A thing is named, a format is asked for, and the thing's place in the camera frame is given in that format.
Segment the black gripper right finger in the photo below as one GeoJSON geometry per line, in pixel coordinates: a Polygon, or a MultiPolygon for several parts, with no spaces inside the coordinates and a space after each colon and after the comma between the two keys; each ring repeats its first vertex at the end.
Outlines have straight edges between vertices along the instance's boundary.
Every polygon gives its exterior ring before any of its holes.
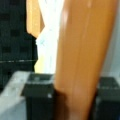
{"type": "Polygon", "coordinates": [[[120,120],[120,84],[114,77],[102,77],[99,81],[95,120],[120,120]]]}

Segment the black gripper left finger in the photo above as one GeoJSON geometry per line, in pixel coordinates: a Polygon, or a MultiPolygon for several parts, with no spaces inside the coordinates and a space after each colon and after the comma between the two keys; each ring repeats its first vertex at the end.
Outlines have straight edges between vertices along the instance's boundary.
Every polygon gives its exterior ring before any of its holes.
{"type": "Polygon", "coordinates": [[[26,100],[27,120],[53,120],[54,94],[52,74],[31,73],[21,93],[26,100]]]}

